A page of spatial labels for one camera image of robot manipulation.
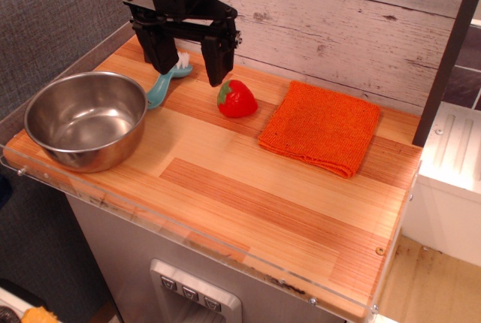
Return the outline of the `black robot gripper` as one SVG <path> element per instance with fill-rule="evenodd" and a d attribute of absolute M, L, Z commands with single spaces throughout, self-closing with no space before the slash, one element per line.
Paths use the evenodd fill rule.
<path fill-rule="evenodd" d="M 123 0 L 132 14 L 132 27 L 148 62 L 167 74 L 178 62 L 174 40 L 201 44 L 212 87 L 233 69 L 239 31 L 237 11 L 220 0 Z"/>

